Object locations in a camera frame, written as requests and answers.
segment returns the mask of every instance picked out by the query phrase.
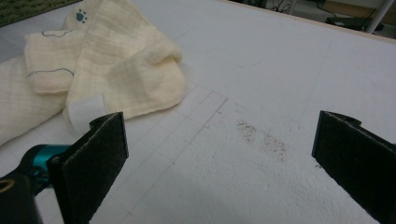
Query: stain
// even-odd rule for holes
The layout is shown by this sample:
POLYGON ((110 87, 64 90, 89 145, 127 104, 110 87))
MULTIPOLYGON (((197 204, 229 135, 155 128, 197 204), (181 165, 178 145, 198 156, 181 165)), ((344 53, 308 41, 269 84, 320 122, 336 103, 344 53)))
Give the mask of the stain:
POLYGON ((244 120, 238 120, 238 131, 242 138, 248 143, 251 144, 256 139, 256 128, 248 125, 244 120))
POLYGON ((262 150, 265 151, 270 157, 276 161, 285 161, 286 157, 286 146, 285 143, 276 139, 271 134, 266 133, 264 136, 264 144, 262 150))

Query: cream towel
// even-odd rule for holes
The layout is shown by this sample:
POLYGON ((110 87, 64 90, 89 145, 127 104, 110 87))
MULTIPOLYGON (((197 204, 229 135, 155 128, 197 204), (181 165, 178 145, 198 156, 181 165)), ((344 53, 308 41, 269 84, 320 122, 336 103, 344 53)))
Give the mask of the cream towel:
POLYGON ((122 111, 126 119, 178 104, 185 88, 180 59, 179 48, 129 0, 83 1, 65 19, 62 31, 26 36, 24 60, 0 65, 1 76, 10 79, 9 88, 1 90, 0 144, 62 108, 69 119, 69 105, 100 94, 108 113, 122 111), (12 75, 4 75, 10 74, 12 63, 19 69, 19 86, 12 75), (11 90, 16 88, 23 89, 18 102, 11 90), (4 123, 25 106, 37 108, 29 114, 29 125, 4 123), (15 132, 3 134, 10 129, 15 132))

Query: cream cloth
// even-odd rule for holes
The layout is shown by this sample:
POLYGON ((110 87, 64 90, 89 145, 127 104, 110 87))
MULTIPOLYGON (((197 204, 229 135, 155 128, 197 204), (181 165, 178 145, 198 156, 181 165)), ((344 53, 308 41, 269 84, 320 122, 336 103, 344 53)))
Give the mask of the cream cloth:
POLYGON ((83 1, 61 31, 25 38, 24 57, 0 65, 2 79, 9 79, 5 91, 5 82, 0 84, 0 144, 62 109, 69 119, 71 104, 97 95, 108 113, 122 111, 126 119, 171 107, 184 96, 179 48, 129 0, 83 1), (35 108, 30 121, 15 125, 24 123, 17 118, 26 106, 35 108))

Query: folded towel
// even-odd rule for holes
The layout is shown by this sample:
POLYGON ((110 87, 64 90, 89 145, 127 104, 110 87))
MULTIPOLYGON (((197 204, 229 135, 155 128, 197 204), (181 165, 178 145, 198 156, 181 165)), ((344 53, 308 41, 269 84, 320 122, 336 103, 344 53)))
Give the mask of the folded towel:
POLYGON ((0 144, 63 108, 67 120, 75 117, 69 114, 71 104, 98 95, 107 113, 122 111, 126 119, 176 105, 184 95, 179 48, 129 0, 85 0, 67 16, 62 31, 25 38, 24 57, 0 64, 2 79, 9 79, 9 87, 0 90, 0 144), (12 72, 11 64, 18 71, 12 72), (17 90, 24 94, 18 102, 17 90), (22 106, 35 110, 29 108, 30 122, 17 127, 13 122, 20 119, 13 111, 22 106), (15 132, 3 134, 10 129, 15 132))

